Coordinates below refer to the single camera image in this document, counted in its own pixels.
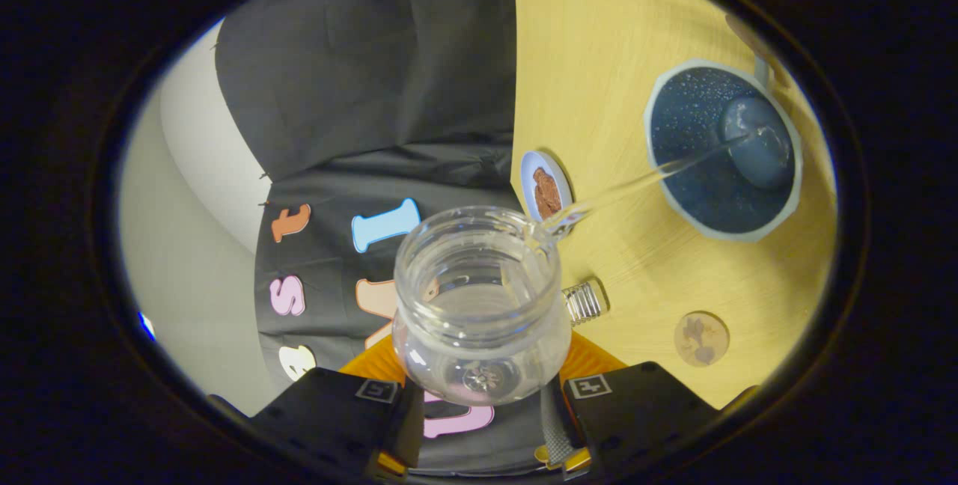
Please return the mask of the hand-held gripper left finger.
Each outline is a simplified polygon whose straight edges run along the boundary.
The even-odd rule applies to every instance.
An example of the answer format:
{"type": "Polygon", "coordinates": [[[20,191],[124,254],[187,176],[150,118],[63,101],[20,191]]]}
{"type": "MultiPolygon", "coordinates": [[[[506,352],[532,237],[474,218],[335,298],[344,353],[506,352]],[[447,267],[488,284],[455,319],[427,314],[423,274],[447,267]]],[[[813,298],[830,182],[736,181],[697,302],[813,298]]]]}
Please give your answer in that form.
{"type": "Polygon", "coordinates": [[[420,457],[424,390],[387,336],[339,371],[308,370],[251,418],[257,431],[317,470],[403,481],[420,457]]]}

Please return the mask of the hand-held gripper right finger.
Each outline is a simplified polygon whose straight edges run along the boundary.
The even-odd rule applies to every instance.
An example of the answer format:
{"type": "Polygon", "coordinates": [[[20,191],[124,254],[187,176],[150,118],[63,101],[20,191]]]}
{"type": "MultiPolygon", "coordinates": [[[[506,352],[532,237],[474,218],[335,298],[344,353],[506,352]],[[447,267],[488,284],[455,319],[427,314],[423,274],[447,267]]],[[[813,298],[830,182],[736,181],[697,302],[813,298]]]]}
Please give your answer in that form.
{"type": "Polygon", "coordinates": [[[719,411],[656,362],[627,366],[574,334],[560,372],[540,391],[542,461],[565,481],[647,481],[719,411]]]}

